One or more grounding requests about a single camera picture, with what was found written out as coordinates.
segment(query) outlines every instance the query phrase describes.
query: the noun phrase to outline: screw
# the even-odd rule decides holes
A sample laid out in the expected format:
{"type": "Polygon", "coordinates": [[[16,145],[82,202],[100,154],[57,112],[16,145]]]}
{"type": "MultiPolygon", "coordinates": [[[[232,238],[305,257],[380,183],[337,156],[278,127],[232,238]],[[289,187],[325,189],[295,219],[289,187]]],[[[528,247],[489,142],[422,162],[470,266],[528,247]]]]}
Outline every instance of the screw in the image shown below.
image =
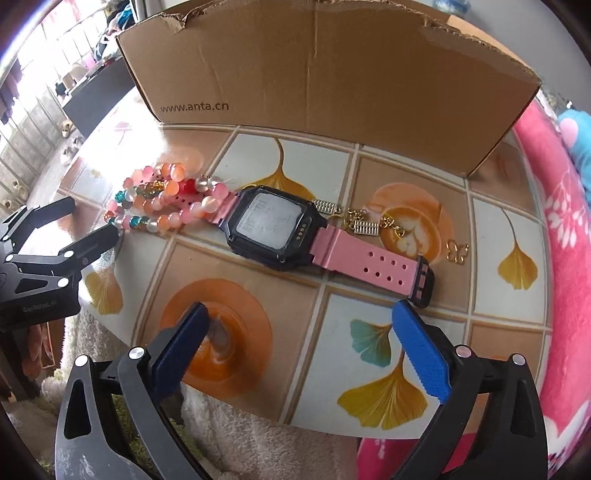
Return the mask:
{"type": "Polygon", "coordinates": [[[456,355],[461,356],[462,358],[468,358],[472,356],[472,350],[470,350],[466,345],[458,345],[456,347],[456,355]]]}
{"type": "Polygon", "coordinates": [[[145,351],[146,350],[144,350],[140,346],[137,346],[135,348],[132,348],[129,351],[129,358],[131,358],[132,360],[138,360],[138,359],[140,359],[140,358],[142,358],[144,356],[145,351]]]}
{"type": "Polygon", "coordinates": [[[74,360],[74,364],[77,367],[83,367],[88,363],[88,357],[86,355],[80,355],[74,360]]]}
{"type": "Polygon", "coordinates": [[[515,365],[525,365],[525,357],[520,353],[513,355],[512,359],[515,365]]]}

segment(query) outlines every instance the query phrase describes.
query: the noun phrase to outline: gold chain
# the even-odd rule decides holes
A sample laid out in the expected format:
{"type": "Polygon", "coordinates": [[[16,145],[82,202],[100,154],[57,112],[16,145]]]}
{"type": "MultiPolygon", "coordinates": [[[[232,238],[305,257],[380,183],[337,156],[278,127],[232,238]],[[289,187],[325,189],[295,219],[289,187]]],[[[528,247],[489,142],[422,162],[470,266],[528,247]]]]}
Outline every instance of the gold chain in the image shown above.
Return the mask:
{"type": "MultiPolygon", "coordinates": [[[[353,210],[353,209],[348,209],[346,212],[344,213],[334,213],[332,215],[329,215],[328,218],[338,218],[340,220],[343,221],[343,226],[345,228],[345,230],[351,230],[354,231],[354,225],[355,222],[363,222],[367,216],[368,212],[367,210],[353,210]]],[[[390,215],[384,215],[382,216],[382,218],[380,218],[379,222],[378,222],[378,226],[379,228],[391,228],[394,230],[394,234],[398,237],[398,238],[402,238],[404,235],[406,235],[406,230],[404,228],[402,228],[400,225],[398,225],[396,223],[396,220],[394,220],[394,218],[392,218],[390,215]]]]}

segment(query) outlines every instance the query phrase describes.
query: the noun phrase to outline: blue plush toy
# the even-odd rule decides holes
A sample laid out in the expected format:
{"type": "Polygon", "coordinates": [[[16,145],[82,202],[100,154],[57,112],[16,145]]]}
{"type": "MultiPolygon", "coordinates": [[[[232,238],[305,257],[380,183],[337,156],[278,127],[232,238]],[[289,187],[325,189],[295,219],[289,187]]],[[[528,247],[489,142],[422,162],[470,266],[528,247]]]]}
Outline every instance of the blue plush toy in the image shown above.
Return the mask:
{"type": "Polygon", "coordinates": [[[591,207],[591,115],[570,109],[558,120],[570,158],[581,175],[587,204],[591,207]]]}

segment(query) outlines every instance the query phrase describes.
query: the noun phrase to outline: pink blanket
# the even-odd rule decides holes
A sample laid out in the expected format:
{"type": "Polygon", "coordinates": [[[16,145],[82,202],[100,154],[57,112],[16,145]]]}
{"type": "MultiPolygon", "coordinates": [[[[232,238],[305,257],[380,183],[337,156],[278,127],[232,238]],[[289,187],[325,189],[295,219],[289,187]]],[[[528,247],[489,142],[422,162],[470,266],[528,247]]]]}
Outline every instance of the pink blanket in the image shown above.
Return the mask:
{"type": "MultiPolygon", "coordinates": [[[[553,123],[534,101],[515,126],[544,196],[554,277],[553,337],[540,394],[548,474],[570,456],[591,408],[591,231],[580,178],[553,123]]],[[[461,465],[473,436],[462,437],[447,469],[461,465]]],[[[416,440],[364,439],[359,480],[392,476],[416,440]]]]}

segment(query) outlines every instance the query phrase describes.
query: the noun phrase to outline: butterfly charm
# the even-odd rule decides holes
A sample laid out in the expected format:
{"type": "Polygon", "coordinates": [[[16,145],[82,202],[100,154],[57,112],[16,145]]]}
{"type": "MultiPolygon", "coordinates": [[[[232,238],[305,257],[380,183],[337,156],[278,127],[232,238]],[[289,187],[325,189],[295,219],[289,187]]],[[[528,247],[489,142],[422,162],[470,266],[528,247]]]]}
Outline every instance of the butterfly charm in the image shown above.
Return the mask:
{"type": "Polygon", "coordinates": [[[446,246],[447,260],[457,265],[463,265],[470,251],[470,245],[458,245],[455,240],[451,239],[447,241],[446,246]]]}

